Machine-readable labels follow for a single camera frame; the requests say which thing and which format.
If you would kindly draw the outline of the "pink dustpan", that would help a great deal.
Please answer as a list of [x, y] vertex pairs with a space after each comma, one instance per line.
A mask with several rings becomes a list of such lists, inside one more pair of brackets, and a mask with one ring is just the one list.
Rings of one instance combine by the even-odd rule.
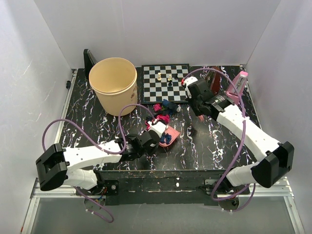
[[165, 132], [162, 134], [160, 138], [159, 145], [163, 148], [168, 147], [171, 144], [173, 144], [173, 142], [177, 140], [179, 136], [180, 132], [168, 125]]

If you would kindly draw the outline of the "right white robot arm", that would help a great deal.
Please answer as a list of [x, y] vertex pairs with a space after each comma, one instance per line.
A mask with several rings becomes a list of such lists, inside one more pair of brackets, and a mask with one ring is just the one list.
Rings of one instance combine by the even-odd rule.
[[227, 173], [220, 182], [223, 192], [231, 194], [238, 186], [250, 183], [269, 188], [292, 169], [293, 145], [288, 141], [280, 143], [243, 117], [239, 107], [226, 94], [215, 96], [206, 81], [195, 77], [186, 78], [183, 87], [196, 116], [210, 116], [229, 129], [256, 158], [255, 163], [232, 168]]

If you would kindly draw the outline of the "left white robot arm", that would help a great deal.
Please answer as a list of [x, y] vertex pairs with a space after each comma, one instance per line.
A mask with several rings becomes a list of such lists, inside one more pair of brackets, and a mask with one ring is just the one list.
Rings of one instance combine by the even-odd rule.
[[126, 143], [126, 149], [120, 154], [109, 154], [96, 146], [81, 148], [62, 148], [57, 143], [50, 146], [36, 160], [40, 189], [51, 191], [62, 185], [81, 187], [98, 195], [104, 184], [92, 170], [84, 168], [102, 164], [132, 161], [141, 156], [152, 154], [160, 142], [160, 134], [154, 130], [144, 131], [140, 135], [127, 135], [101, 145], [108, 151], [120, 151]]

